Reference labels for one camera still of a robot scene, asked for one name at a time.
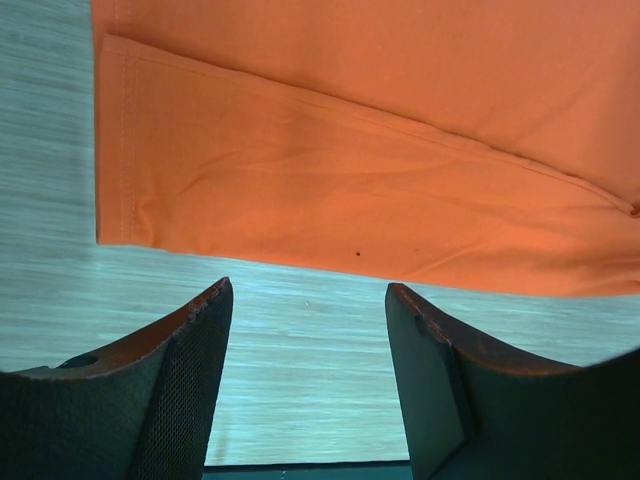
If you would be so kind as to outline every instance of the floor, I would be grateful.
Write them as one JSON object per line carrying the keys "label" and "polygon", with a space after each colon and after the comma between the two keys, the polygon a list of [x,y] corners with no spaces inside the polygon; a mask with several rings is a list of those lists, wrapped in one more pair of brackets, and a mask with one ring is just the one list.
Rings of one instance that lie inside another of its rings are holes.
{"label": "floor", "polygon": [[[207,464],[406,459],[386,281],[95,244],[89,19],[88,0],[0,0],[0,369],[56,366],[229,276],[236,306]],[[414,288],[566,362],[640,343],[640,296]]]}

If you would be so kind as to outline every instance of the black mesh fabric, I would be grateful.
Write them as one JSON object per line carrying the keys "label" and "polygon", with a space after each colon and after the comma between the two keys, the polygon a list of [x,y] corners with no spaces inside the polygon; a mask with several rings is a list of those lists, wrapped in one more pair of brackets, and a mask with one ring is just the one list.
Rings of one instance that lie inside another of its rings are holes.
{"label": "black mesh fabric", "polygon": [[0,372],[0,479],[125,478],[165,352],[71,380]]}
{"label": "black mesh fabric", "polygon": [[227,349],[233,294],[220,289],[172,336],[128,479],[199,479]]}

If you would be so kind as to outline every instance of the orange shirt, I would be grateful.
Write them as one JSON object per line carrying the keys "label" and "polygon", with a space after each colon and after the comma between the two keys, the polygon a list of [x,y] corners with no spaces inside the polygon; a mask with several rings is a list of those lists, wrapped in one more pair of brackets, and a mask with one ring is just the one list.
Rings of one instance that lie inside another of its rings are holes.
{"label": "orange shirt", "polygon": [[101,243],[640,293],[635,0],[93,0],[93,20]]}

